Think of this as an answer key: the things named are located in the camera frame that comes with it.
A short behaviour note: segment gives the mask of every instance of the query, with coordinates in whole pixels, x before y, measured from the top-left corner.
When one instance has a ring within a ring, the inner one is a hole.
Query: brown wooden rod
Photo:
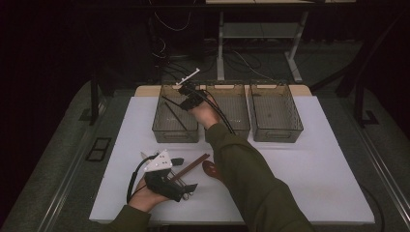
[[[211,155],[209,154],[204,154],[202,155],[200,158],[198,158],[197,160],[195,160],[193,163],[191,163],[190,165],[188,165],[186,168],[184,168],[182,171],[178,172],[175,176],[173,176],[169,181],[173,182],[178,180],[179,178],[181,178],[182,176],[184,176],[185,174],[187,174],[187,172],[191,171],[192,169],[194,169],[199,163],[201,163],[202,161],[206,160],[208,157],[210,157]]]

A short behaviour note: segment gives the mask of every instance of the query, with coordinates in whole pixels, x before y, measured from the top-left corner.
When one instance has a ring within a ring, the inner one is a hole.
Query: transparent storage container
[[[296,142],[304,127],[287,84],[253,80],[248,98],[254,141]]]
[[[178,93],[178,87],[166,83],[161,87],[152,126],[158,143],[196,143],[199,140],[198,123],[195,118],[162,97],[181,103],[186,97]]]
[[[245,84],[238,80],[206,82],[206,90],[214,97],[235,133],[248,139],[250,122]]]

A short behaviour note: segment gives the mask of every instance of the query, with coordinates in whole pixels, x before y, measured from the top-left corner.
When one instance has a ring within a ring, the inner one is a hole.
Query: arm
[[[207,130],[217,169],[250,231],[314,231],[287,184],[256,149],[219,124],[206,102],[190,112]]]
[[[103,232],[146,231],[150,212],[156,205],[168,198],[156,194],[145,187],[144,178],[141,178],[135,189],[139,189],[125,205],[118,216],[104,227]]]

